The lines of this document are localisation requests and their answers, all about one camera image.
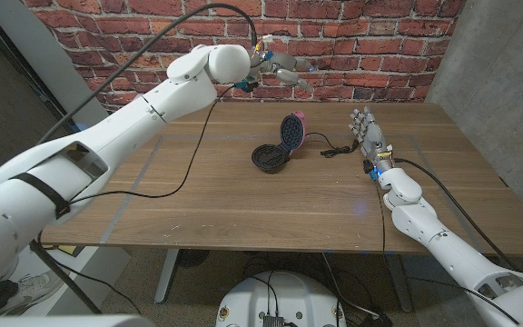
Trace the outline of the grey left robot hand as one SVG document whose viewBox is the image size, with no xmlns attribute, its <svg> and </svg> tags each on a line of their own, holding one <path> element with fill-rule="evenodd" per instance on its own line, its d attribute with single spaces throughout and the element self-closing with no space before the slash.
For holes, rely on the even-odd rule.
<svg viewBox="0 0 523 327">
<path fill-rule="evenodd" d="M 311 92 L 313 87 L 300 77 L 299 72 L 313 70 L 311 63 L 305 59 L 271 50 L 255 50 L 252 54 L 251 68 L 246 79 L 249 82 L 255 82 L 260 74 L 271 73 L 283 84 L 295 85 Z"/>
</svg>

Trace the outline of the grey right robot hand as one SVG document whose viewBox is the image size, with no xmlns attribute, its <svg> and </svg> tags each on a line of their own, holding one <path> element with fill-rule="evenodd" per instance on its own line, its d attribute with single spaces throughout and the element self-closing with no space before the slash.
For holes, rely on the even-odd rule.
<svg viewBox="0 0 523 327">
<path fill-rule="evenodd" d="M 350 114 L 350 131 L 359 142 L 359 148 L 365 158 L 381 171 L 387 171 L 393 167 L 391 159 L 392 147 L 390 147 L 377 124 L 374 114 L 368 106 L 363 111 L 354 109 Z"/>
</svg>

